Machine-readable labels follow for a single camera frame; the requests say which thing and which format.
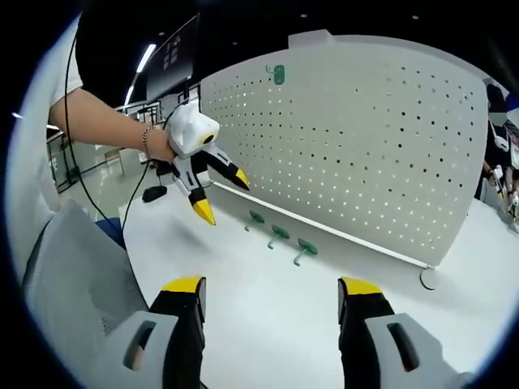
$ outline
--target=white pegboard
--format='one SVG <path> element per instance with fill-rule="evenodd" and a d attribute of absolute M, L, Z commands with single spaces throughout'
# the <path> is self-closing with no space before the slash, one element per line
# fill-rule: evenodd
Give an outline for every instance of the white pegboard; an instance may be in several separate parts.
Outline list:
<path fill-rule="evenodd" d="M 285 67 L 280 85 L 266 71 L 277 65 Z M 483 162 L 480 79 L 410 49 L 336 43 L 253 58 L 207 77 L 201 91 L 251 195 L 441 262 Z"/>

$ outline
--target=bracelet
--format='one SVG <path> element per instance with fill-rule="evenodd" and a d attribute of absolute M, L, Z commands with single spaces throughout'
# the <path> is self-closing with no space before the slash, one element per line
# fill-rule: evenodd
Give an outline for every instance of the bracelet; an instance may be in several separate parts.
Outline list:
<path fill-rule="evenodd" d="M 143 146 L 144 146 L 144 153 L 146 154 L 146 157 L 151 160 L 152 157 L 149 155 L 149 152 L 148 152 L 148 134 L 149 134 L 149 131 L 153 130 L 153 127 L 150 126 L 148 127 L 144 133 L 143 133 Z"/>

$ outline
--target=gray chair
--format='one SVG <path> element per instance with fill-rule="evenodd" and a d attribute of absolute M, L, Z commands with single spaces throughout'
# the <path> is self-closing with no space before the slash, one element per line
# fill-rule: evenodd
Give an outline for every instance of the gray chair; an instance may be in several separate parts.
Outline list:
<path fill-rule="evenodd" d="M 40 236 L 23 287 L 43 336 L 84 386 L 108 335 L 136 311 L 148 310 L 126 251 L 73 201 Z"/>

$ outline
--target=person's arm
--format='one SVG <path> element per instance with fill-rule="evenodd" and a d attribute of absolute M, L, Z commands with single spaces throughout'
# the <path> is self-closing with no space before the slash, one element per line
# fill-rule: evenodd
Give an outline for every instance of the person's arm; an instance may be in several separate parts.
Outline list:
<path fill-rule="evenodd" d="M 507 167 L 506 172 L 504 173 L 504 184 L 506 185 L 506 190 L 509 194 L 513 192 L 513 179 L 512 179 L 512 168 Z"/>
<path fill-rule="evenodd" d="M 492 168 L 485 160 L 483 160 L 483 170 L 486 174 L 492 174 Z"/>
<path fill-rule="evenodd" d="M 84 143 L 134 148 L 144 152 L 143 134 L 148 124 L 139 123 L 110 108 L 103 101 L 81 88 L 67 96 L 70 136 Z M 50 109 L 50 121 L 66 133 L 65 97 Z M 152 158 L 172 161 L 174 153 L 163 130 L 150 130 L 148 152 Z"/>

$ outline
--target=green peg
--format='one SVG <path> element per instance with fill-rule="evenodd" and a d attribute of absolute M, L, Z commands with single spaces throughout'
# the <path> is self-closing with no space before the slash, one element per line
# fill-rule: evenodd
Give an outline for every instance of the green peg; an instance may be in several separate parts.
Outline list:
<path fill-rule="evenodd" d="M 270 242 L 267 244 L 267 247 L 270 250 L 274 250 L 274 247 L 272 247 L 272 244 L 279 240 L 279 239 L 290 239 L 290 234 L 285 229 L 282 229 L 281 227 L 278 227 L 276 225 L 272 225 L 272 231 L 274 232 L 274 236 L 270 240 Z"/>
<path fill-rule="evenodd" d="M 317 255 L 317 247 L 312 245 L 310 242 L 305 241 L 304 239 L 299 238 L 298 239 L 298 244 L 301 246 L 302 250 L 298 254 L 298 256 L 294 258 L 294 265 L 295 266 L 301 266 L 299 264 L 299 259 L 302 257 L 303 254 L 309 253 L 309 254 L 312 254 L 312 255 Z"/>
<path fill-rule="evenodd" d="M 270 66 L 266 66 L 265 70 L 274 76 L 274 83 L 276 85 L 282 85 L 285 82 L 285 67 L 283 65 L 276 65 L 274 70 L 272 70 Z"/>
<path fill-rule="evenodd" d="M 264 224 L 265 219 L 259 214 L 254 211 L 250 211 L 252 220 L 245 226 L 245 230 L 249 231 L 249 227 L 251 227 L 254 223 Z"/>

